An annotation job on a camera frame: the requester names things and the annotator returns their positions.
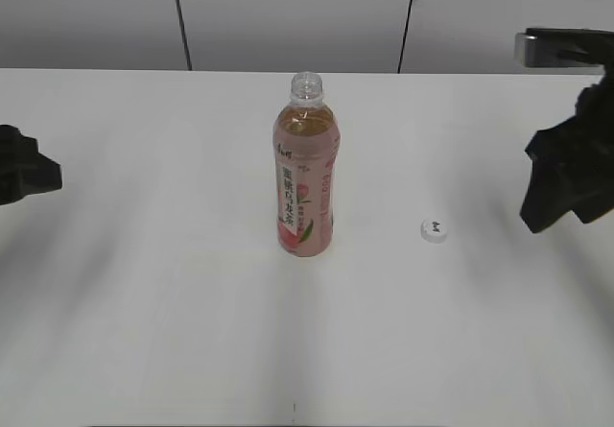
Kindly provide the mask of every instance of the table surface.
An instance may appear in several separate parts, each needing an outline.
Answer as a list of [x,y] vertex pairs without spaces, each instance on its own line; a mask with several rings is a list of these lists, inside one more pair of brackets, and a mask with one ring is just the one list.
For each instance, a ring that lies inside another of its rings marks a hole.
[[526,144],[596,78],[323,78],[335,236],[298,259],[290,75],[0,71],[64,176],[0,210],[0,425],[614,425],[614,216],[518,216]]

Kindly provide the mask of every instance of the plastic bottle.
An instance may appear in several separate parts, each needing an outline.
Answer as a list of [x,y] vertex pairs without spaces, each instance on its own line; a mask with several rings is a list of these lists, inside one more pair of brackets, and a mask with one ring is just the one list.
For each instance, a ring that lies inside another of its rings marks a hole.
[[286,251],[301,257],[324,251],[333,234],[333,170],[341,136],[323,97],[318,74],[296,74],[291,101],[273,131],[277,235]]

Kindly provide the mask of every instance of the pink label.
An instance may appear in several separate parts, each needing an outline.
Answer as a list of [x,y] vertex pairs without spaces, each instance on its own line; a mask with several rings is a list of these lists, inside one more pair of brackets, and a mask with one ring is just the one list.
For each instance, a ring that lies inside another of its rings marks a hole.
[[337,128],[331,130],[306,137],[275,133],[279,242],[298,256],[318,254],[332,238],[331,192],[340,136]]

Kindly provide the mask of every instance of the bottle cap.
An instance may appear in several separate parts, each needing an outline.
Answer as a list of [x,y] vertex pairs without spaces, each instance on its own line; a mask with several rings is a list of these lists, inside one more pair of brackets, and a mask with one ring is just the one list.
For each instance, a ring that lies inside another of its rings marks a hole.
[[448,227],[439,219],[425,219],[420,233],[427,242],[443,243],[448,236]]

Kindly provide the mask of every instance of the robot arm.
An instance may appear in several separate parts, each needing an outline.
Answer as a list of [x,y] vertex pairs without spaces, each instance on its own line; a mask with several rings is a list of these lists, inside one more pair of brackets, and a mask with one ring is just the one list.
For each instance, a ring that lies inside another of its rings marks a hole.
[[520,212],[533,233],[568,211],[591,223],[614,208],[614,33],[527,29],[516,55],[528,67],[605,68],[600,83],[580,93],[576,115],[538,131],[527,146],[532,172]]
[[38,152],[36,140],[0,125],[0,204],[61,188],[59,165]]

